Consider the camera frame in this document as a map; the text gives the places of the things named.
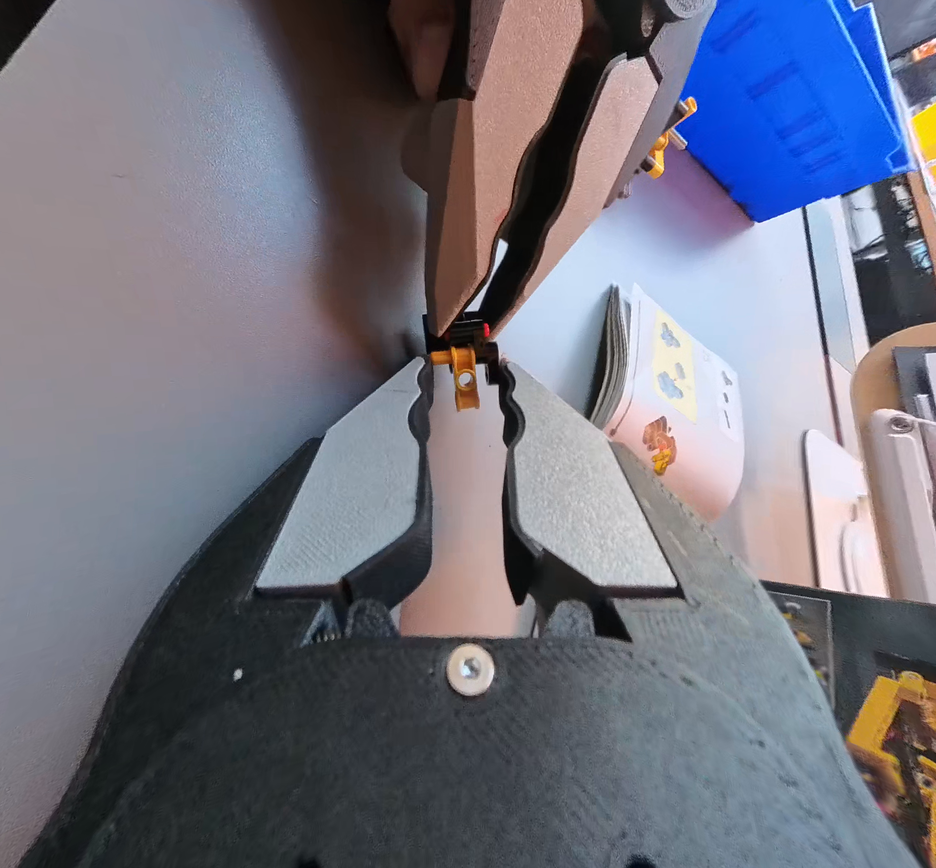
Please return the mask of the yellow black lego model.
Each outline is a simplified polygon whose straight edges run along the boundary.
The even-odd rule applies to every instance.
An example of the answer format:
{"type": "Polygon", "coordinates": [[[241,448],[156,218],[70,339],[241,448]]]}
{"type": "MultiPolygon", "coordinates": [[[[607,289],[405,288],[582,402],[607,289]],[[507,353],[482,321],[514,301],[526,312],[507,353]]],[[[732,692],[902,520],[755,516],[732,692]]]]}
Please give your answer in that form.
{"type": "Polygon", "coordinates": [[[668,148],[683,151],[688,141],[683,136],[681,125],[698,110],[696,99],[688,97],[680,99],[668,122],[665,132],[655,141],[648,155],[644,158],[641,169],[653,180],[659,179],[664,173],[664,156],[668,148]]]}

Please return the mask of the small black yellow lego assembly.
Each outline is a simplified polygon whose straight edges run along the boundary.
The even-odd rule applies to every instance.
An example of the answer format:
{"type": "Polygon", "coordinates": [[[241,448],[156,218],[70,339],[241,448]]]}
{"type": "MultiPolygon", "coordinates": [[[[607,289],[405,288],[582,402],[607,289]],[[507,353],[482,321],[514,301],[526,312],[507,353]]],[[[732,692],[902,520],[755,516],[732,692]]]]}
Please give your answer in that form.
{"type": "Polygon", "coordinates": [[[426,355],[435,367],[447,367],[454,382],[455,406],[462,412],[480,407],[478,368],[487,385],[501,381],[501,356],[481,313],[465,312],[441,335],[432,332],[423,315],[426,355]]]}

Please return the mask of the lego instruction booklet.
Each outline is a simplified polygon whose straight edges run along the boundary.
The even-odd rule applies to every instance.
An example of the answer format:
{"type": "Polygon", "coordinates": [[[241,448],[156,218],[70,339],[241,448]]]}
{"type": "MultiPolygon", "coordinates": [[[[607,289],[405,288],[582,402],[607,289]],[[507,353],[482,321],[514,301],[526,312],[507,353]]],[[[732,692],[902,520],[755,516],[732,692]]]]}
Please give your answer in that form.
{"type": "Polygon", "coordinates": [[[586,417],[706,522],[735,500],[744,466],[737,373],[634,285],[612,285],[586,417]]]}

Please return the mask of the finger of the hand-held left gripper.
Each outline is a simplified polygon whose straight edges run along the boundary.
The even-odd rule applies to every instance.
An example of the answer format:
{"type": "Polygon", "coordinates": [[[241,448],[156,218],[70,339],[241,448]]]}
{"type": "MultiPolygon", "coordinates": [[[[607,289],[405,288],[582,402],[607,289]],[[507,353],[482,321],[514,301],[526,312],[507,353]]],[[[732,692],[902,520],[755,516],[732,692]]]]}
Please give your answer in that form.
{"type": "Polygon", "coordinates": [[[521,200],[503,234],[506,252],[481,314],[498,336],[601,214],[657,93],[645,57],[573,66],[546,132],[524,169],[521,200]]]}
{"type": "Polygon", "coordinates": [[[426,300],[443,335],[488,284],[583,30],[581,0],[453,0],[429,120],[426,300]]]}

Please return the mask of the dark lego set box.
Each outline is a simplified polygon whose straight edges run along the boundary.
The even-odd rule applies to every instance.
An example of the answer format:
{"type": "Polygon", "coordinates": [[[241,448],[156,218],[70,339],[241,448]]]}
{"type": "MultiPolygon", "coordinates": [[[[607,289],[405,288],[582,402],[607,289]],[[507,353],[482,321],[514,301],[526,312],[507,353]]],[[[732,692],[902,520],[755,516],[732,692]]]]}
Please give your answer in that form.
{"type": "Polygon", "coordinates": [[[935,865],[935,608],[763,581],[828,699],[866,788],[935,865]]]}

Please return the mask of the person's left hand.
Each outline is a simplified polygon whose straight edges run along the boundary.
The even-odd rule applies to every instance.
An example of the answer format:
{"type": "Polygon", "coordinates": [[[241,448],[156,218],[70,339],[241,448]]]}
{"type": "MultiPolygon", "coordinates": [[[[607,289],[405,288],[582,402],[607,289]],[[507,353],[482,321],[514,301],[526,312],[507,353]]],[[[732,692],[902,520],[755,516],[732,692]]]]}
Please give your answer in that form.
{"type": "Polygon", "coordinates": [[[388,17],[416,96],[437,101],[454,33],[454,0],[390,0],[388,17]]]}

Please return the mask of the blue plastic bin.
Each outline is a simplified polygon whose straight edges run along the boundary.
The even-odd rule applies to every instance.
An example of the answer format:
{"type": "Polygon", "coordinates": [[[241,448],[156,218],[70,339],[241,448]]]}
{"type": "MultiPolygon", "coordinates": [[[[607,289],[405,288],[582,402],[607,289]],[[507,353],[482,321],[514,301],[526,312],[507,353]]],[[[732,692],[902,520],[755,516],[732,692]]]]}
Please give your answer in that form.
{"type": "Polygon", "coordinates": [[[717,0],[688,152],[754,222],[910,168],[880,27],[853,0],[717,0]]]}

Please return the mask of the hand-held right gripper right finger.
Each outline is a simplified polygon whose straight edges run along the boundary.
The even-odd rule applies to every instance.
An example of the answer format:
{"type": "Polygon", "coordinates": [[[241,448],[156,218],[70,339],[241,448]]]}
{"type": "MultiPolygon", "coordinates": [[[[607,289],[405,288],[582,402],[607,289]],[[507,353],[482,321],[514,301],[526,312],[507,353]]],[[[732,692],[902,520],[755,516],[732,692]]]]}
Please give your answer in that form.
{"type": "Polygon", "coordinates": [[[528,374],[501,365],[507,583],[517,604],[678,596],[678,580],[610,441],[528,374]]]}

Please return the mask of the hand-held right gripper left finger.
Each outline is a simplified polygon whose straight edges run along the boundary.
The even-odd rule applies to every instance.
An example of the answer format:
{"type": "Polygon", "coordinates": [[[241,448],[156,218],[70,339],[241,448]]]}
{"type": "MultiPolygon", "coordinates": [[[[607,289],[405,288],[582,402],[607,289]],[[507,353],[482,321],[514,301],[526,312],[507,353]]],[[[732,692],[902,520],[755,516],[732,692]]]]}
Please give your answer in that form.
{"type": "Polygon", "coordinates": [[[431,565],[433,372],[410,361],[319,443],[255,580],[263,596],[400,605],[431,565]]]}

